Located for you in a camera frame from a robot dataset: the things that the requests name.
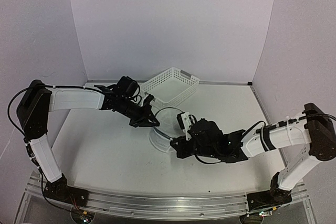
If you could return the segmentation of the white mesh laundry bag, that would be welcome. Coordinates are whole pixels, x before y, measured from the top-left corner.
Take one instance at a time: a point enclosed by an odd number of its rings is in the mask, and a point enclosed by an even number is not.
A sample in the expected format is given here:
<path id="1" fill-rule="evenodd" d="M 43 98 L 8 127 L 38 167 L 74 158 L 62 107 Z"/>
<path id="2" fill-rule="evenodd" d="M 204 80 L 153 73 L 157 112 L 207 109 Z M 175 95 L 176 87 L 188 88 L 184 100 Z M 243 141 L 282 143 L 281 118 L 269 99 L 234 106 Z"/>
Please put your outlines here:
<path id="1" fill-rule="evenodd" d="M 177 116 L 182 112 L 183 111 L 179 108 L 166 107 L 159 109 L 155 113 L 155 117 L 160 125 L 153 127 L 149 132 L 149 140 L 160 152 L 175 152 L 175 149 L 170 145 L 170 142 L 175 138 L 184 135 L 177 120 Z"/>

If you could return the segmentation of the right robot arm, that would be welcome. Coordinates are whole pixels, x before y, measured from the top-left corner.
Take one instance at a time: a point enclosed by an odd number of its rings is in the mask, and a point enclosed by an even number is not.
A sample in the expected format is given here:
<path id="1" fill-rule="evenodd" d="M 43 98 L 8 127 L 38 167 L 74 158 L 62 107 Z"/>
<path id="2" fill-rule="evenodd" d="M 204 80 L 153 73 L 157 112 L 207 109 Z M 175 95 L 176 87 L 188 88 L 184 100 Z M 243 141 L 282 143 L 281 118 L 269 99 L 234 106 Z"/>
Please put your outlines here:
<path id="1" fill-rule="evenodd" d="M 270 188 L 247 194 L 248 212 L 280 207 L 292 201 L 291 191 L 314 167 L 335 158 L 335 116 L 307 103 L 294 118 L 267 125 L 258 121 L 247 130 L 224 134 L 217 124 L 185 112 L 177 115 L 184 135 L 170 146 L 177 158 L 215 158 L 217 163 L 238 163 L 284 147 L 302 145 L 296 158 L 276 172 Z"/>

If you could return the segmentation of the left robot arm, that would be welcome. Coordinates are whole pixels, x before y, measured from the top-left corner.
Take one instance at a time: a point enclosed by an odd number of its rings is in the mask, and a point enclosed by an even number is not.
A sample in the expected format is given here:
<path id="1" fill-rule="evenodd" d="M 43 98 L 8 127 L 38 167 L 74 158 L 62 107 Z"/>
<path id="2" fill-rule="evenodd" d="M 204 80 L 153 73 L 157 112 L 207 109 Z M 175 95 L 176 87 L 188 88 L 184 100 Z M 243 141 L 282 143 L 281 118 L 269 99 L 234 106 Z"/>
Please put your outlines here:
<path id="1" fill-rule="evenodd" d="M 149 94 L 143 102 L 136 102 L 140 95 L 139 84 L 123 76 L 116 84 L 81 86 L 51 86 L 34 80 L 24 89 L 16 114 L 31 161 L 46 180 L 42 188 L 47 199 L 85 207 L 89 192 L 68 185 L 48 142 L 49 113 L 57 110 L 94 109 L 118 112 L 127 117 L 132 127 L 156 127 L 160 123 L 152 112 Z"/>

